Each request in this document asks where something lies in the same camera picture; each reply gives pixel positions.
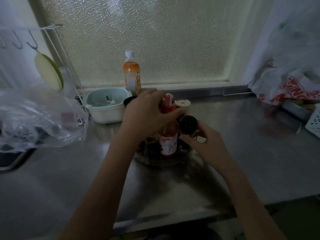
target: dish rack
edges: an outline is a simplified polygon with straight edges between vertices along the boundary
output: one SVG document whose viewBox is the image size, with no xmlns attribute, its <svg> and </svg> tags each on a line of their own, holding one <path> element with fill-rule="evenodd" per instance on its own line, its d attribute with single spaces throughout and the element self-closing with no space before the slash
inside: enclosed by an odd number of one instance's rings
<svg viewBox="0 0 320 240">
<path fill-rule="evenodd" d="M 308 120 L 306 129 L 320 138 L 320 104 L 316 104 L 316 109 Z"/>
<path fill-rule="evenodd" d="M 73 88 L 75 90 L 76 96 L 75 99 L 79 101 L 79 103 L 82 105 L 82 98 L 86 95 L 84 92 L 84 89 L 81 85 L 81 82 L 76 74 L 76 71 L 71 63 L 71 60 L 66 52 L 66 49 L 64 48 L 62 41 L 58 35 L 57 29 L 62 27 L 62 24 L 52 24 L 46 27 L 5 27 L 0 26 L 0 48 L 1 49 L 7 49 L 9 45 L 14 46 L 16 49 L 22 50 L 22 49 L 38 49 L 38 44 L 32 35 L 32 32 L 35 31 L 41 31 L 46 44 L 52 54 L 53 57 L 58 58 L 58 61 L 60 64 L 62 64 L 62 67 L 59 67 L 59 69 L 64 68 L 68 74 L 66 76 L 66 79 L 69 79 L 70 82 L 73 85 Z M 32 40 L 33 44 L 30 44 L 30 42 L 22 42 L 19 36 L 17 35 L 17 32 L 20 31 L 28 31 Z M 14 34 L 15 39 L 14 40 L 5 40 L 2 37 L 2 32 L 12 32 Z M 0 72 L 2 76 L 0 76 L 0 82 L 6 87 L 6 88 L 14 88 L 7 84 L 6 81 L 12 80 L 8 72 L 6 72 L 5 68 L 3 66 L 0 66 Z M 83 109 L 85 112 L 89 115 L 88 110 L 86 107 L 83 106 Z M 81 118 L 78 119 L 78 124 L 83 125 L 83 120 Z"/>
</svg>

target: stainless steel countertop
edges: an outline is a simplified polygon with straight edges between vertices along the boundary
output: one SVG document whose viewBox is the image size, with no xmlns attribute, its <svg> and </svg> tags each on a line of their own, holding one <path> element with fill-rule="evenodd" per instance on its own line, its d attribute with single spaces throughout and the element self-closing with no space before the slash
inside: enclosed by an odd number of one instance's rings
<svg viewBox="0 0 320 240">
<path fill-rule="evenodd" d="M 221 132 L 264 204 L 320 193 L 319 139 L 253 96 L 191 99 L 190 115 Z M 19 169 L 0 174 L 1 239 L 59 232 L 94 179 L 120 124 L 90 121 L 85 142 L 37 149 Z M 218 173 L 196 153 L 183 165 L 151 169 L 132 161 L 115 233 L 228 213 Z"/>
</svg>

